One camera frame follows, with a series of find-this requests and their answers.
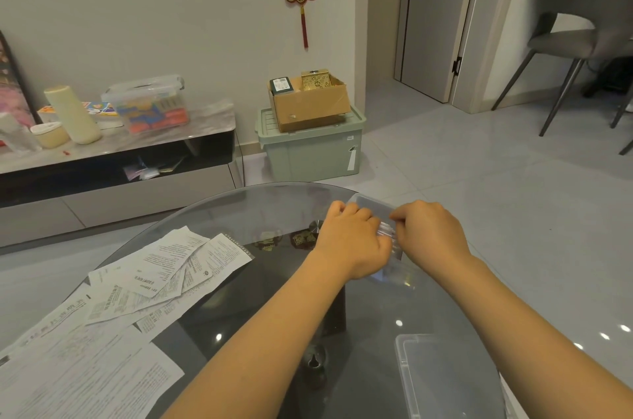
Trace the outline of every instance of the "sticker label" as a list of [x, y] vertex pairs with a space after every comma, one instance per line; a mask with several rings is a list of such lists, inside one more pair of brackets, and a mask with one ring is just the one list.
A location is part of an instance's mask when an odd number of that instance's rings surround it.
[[288, 83], [288, 79], [285, 77], [279, 79], [273, 79], [273, 87], [275, 87], [275, 92], [281, 92], [290, 88], [290, 84]]
[[356, 169], [356, 146], [349, 150], [349, 164], [347, 164], [347, 170], [353, 171]]

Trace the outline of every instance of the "green box lid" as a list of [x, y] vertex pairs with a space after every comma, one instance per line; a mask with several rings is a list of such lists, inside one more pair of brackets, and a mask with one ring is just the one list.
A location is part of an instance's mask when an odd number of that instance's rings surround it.
[[351, 108], [352, 110], [345, 114], [345, 122], [331, 126], [304, 129], [302, 131], [280, 132], [272, 109], [267, 107], [266, 109], [259, 110], [257, 120], [255, 121], [255, 132], [259, 136], [259, 143], [264, 145], [297, 139], [309, 139], [328, 134], [358, 131], [359, 129], [362, 130], [367, 119], [363, 113], [354, 106]]

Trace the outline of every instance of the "gray tile floor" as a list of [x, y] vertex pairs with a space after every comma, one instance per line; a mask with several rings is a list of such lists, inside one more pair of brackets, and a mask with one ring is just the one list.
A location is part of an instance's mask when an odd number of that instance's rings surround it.
[[[549, 103], [470, 115], [393, 81], [368, 94], [360, 173], [323, 182], [443, 203], [473, 253], [633, 386], [633, 114], [609, 129], [613, 99], [571, 98], [541, 138]], [[263, 154], [245, 167], [272, 180]], [[0, 256], [0, 349], [144, 227]]]

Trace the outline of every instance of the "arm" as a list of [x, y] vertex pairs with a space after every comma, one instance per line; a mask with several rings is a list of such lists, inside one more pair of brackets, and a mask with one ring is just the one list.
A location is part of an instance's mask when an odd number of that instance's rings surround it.
[[389, 259], [391, 239], [368, 209], [333, 203], [316, 247], [293, 276], [218, 351], [163, 419], [274, 418], [301, 356], [350, 279]]
[[391, 218], [400, 245], [459, 304], [531, 419], [633, 417], [633, 391], [472, 256], [441, 205], [416, 201]]

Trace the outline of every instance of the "hand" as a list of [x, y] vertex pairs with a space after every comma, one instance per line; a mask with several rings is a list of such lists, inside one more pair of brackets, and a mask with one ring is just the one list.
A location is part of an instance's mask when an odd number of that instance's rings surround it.
[[460, 222], [438, 202], [416, 200], [400, 206], [389, 217], [396, 221], [404, 252], [434, 279], [479, 261], [470, 253]]
[[387, 264], [392, 247], [390, 237], [376, 234], [379, 225], [369, 209], [334, 201], [311, 255], [341, 268], [345, 282], [374, 274]]

